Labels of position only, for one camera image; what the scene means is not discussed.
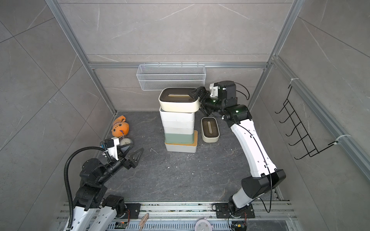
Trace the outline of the cream box dark lid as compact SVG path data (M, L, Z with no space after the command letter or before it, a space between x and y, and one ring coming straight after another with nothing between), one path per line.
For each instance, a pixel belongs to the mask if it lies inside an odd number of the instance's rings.
M215 143L219 140L220 132L215 117L203 117L201 119L202 139L206 143Z
M196 88L165 88L159 96L161 109L166 112L195 113L200 109L199 99L190 95Z

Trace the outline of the grey lid white tissue box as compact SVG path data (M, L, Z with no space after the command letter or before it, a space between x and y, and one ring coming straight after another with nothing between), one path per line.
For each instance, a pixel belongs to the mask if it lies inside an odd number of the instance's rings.
M179 112L167 112L160 107L160 116L165 121L193 121L195 119L195 113L179 113Z

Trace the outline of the cream box dark lid back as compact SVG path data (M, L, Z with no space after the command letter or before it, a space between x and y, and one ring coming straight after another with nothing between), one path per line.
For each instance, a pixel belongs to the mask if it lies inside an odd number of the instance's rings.
M219 140L220 132L215 117L203 117L201 119L202 139L206 143L215 143Z

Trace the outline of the green tissue box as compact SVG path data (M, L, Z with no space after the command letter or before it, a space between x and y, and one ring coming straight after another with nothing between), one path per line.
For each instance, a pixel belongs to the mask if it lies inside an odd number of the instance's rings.
M192 144L194 142L194 134L178 134L178 133L165 133L166 143L175 144Z

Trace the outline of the large bamboo lid tissue box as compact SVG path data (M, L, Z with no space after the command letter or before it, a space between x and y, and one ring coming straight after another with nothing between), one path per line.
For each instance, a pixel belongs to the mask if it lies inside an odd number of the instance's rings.
M198 132L194 130L193 143L167 143L165 146L168 152L180 152L180 153L195 153L198 146Z

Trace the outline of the small bamboo lid tissue box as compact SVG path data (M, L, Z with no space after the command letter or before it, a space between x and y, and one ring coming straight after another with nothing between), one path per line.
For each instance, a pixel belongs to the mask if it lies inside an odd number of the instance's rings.
M191 135L194 133L194 128L173 128L173 127L164 127L164 132L166 134L184 134Z

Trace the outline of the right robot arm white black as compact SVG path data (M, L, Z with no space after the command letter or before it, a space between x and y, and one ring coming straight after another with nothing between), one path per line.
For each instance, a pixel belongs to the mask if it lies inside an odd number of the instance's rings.
M231 196L229 210L236 214L248 207L265 193L272 193L286 178L283 169L278 169L269 158L255 130L251 113L237 98L237 83L222 81L210 85L209 90L198 87L189 95L199 102L205 115L218 113L232 130L247 158L250 173L242 179L241 189Z

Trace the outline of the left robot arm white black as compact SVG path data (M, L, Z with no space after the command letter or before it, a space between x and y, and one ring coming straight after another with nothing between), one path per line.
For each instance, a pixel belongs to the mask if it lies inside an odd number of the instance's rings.
M131 143L117 146L118 158L107 157L103 164L97 158L87 160L80 172L80 186L75 195L72 195L69 183L69 165L77 154L98 150L108 154L107 148L88 146L75 151L66 161L64 167L64 184L68 198L69 217L65 227L66 231L105 231L115 219L137 219L139 217L140 203L125 203L122 196L106 195L105 183L121 169L136 168L144 149L131 151Z

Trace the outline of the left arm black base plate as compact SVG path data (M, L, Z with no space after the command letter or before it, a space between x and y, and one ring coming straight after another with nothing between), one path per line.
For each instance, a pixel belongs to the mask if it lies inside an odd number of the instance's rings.
M122 219L138 219L140 209L141 209L141 204L140 203L126 203L125 204L126 209L124 216Z

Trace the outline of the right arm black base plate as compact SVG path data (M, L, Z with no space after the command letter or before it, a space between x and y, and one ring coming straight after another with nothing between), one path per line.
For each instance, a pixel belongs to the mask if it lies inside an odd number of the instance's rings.
M217 218L255 218L252 204L243 208L237 208L232 202L213 203L212 210L216 212Z

